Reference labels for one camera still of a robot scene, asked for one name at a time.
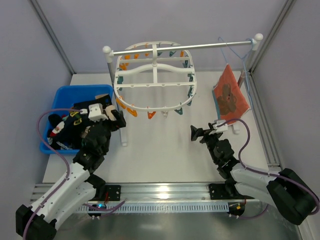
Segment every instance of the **metal pole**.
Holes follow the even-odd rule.
[[[236,42],[220,42],[212,44],[200,44],[200,45],[189,45],[189,46],[170,46],[170,47],[159,47],[157,52],[164,51],[177,51],[177,50],[190,50],[190,49],[209,49],[209,48],[224,48],[224,47],[234,47],[234,46],[244,46],[251,45],[251,41],[236,41]],[[124,50],[124,51],[114,51],[113,56],[120,56],[126,54],[141,54],[141,53],[152,53],[152,48],[146,49],[134,49],[134,50]]]
[[[111,83],[112,83],[112,87],[113,89],[115,88],[115,70],[114,70],[114,66],[112,62],[108,62],[108,70],[109,70],[109,74],[110,74],[110,78],[111,78]]]
[[[51,42],[53,43],[53,46],[55,47],[58,54],[62,58],[62,61],[65,64],[65,66],[68,68],[70,74],[71,75],[75,74],[76,72],[75,72],[74,68],[72,67],[64,49],[62,48],[54,30],[50,26],[49,21],[47,20],[47,17],[45,15],[45,13],[43,12],[43,10],[41,9],[38,1],[37,0],[28,0],[28,1],[30,3],[31,7],[34,9],[34,12],[37,15],[38,19],[40,20],[45,31],[48,33],[48,36],[49,36]]]
[[[252,51],[250,52],[248,58],[247,58],[246,61],[245,61],[245,68],[246,68],[246,70],[247,70],[247,74],[249,74],[248,72],[249,72],[250,63],[251,63],[252,59],[254,58],[255,52],[256,52],[256,51],[253,51],[253,50],[252,50]],[[238,79],[238,86],[239,86],[239,88],[240,88],[241,85],[244,83],[245,78],[246,78],[246,73],[245,73],[245,69],[243,68],[243,69],[241,70],[241,74],[240,74],[240,77],[239,77],[239,79]]]
[[[257,33],[255,36],[254,36],[254,41],[253,41],[253,47],[252,47],[252,50],[251,52],[249,53],[249,56],[248,58],[246,59],[244,65],[245,65],[245,68],[242,69],[241,71],[241,74],[240,74],[240,77],[238,79],[238,86],[239,88],[241,87],[241,85],[243,84],[245,78],[246,78],[246,72],[245,72],[245,69],[247,71],[249,71],[250,67],[251,67],[251,62],[255,56],[255,53],[260,45],[260,42],[263,40],[264,36],[261,34],[261,33]]]
[[[257,54],[254,62],[252,63],[251,72],[254,73],[258,64],[262,60],[263,56],[265,55],[267,49],[269,48],[270,44],[272,43],[273,39],[277,35],[278,31],[280,30],[281,26],[283,25],[284,21],[286,20],[288,14],[290,13],[291,9],[295,5],[297,0],[286,0],[285,4],[283,5],[279,15],[277,16],[270,32],[268,33],[266,39],[261,46],[259,53]]]

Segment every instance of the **orange clothespin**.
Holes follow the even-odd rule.
[[[145,55],[146,57],[148,57],[148,56],[149,56],[149,53],[146,52],[144,55]]]
[[[124,105],[119,99],[123,99],[122,96],[119,96],[119,98],[116,98],[115,101],[117,104],[119,104],[123,109],[126,109],[126,105]]]
[[[119,67],[123,70],[126,71],[127,70],[127,66],[123,63],[123,64],[119,64]]]
[[[136,110],[132,110],[131,108],[127,107],[126,110],[134,117],[138,116],[138,113]]]
[[[125,56],[124,56],[124,59],[125,59],[125,60],[129,60],[130,57],[131,57],[130,55],[125,55]]]
[[[155,111],[153,111],[153,112],[148,111],[148,119],[152,119],[155,114],[156,114]]]

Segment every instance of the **metal frame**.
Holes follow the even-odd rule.
[[[267,34],[264,43],[261,46],[261,49],[257,53],[254,61],[252,62],[251,68],[249,68],[250,73],[254,73],[258,64],[262,60],[263,56],[265,55],[267,49],[269,48],[270,44],[274,40],[275,36],[277,35],[278,31],[280,30],[282,24],[284,23],[285,19],[287,18],[288,14],[290,13],[292,7],[296,3],[297,0],[286,0],[284,3],[280,13],[278,14],[275,22],[273,23],[270,32]]]
[[[154,211],[171,212],[228,212],[228,203],[241,202],[239,199],[211,200],[209,184],[212,182],[163,182],[163,183],[112,183],[121,185],[121,199],[129,206],[121,211],[124,213],[149,213]],[[53,184],[36,184],[31,196],[31,203],[41,198]],[[247,202],[260,202],[248,199]],[[110,202],[110,207],[119,202]],[[89,201],[88,204],[103,204],[102,201]],[[84,213],[87,208],[80,207],[76,213]]]
[[[296,0],[286,0],[260,50],[256,54],[255,58],[253,58],[253,56],[251,57],[251,59],[253,59],[252,64],[247,68],[249,71],[249,87],[251,93],[253,93],[251,96],[254,104],[253,115],[259,130],[265,156],[268,159],[268,165],[272,167],[281,167],[283,160],[278,151],[278,144],[275,141],[274,134],[269,125],[268,116],[265,111],[266,108],[259,97],[259,92],[255,84],[254,73],[295,3]]]
[[[37,15],[39,21],[41,22],[42,26],[44,27],[46,33],[48,34],[53,46],[57,50],[58,54],[60,55],[63,63],[65,64],[66,68],[69,70],[70,74],[76,74],[76,71],[72,67],[64,49],[62,48],[54,30],[52,29],[49,21],[46,18],[46,15],[44,14],[43,10],[41,9],[39,3],[37,0],[28,0],[31,7],[33,8],[35,14]]]

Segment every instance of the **black mounting bracket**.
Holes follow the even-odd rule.
[[[120,185],[105,185],[105,193],[108,193],[109,201],[120,201],[121,186]]]

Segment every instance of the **clothes in bin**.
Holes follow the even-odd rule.
[[[110,85],[63,86],[56,92],[52,109],[87,109],[89,105],[95,103],[100,103],[107,107],[112,105],[112,95],[113,88]],[[80,115],[76,111],[57,111],[48,117],[43,138],[61,154],[76,154],[92,124],[88,120],[88,115]],[[68,130],[63,134],[58,134],[59,139],[57,139],[56,134],[60,133],[61,129],[64,128]],[[44,143],[40,144],[40,150],[46,154],[54,153]]]

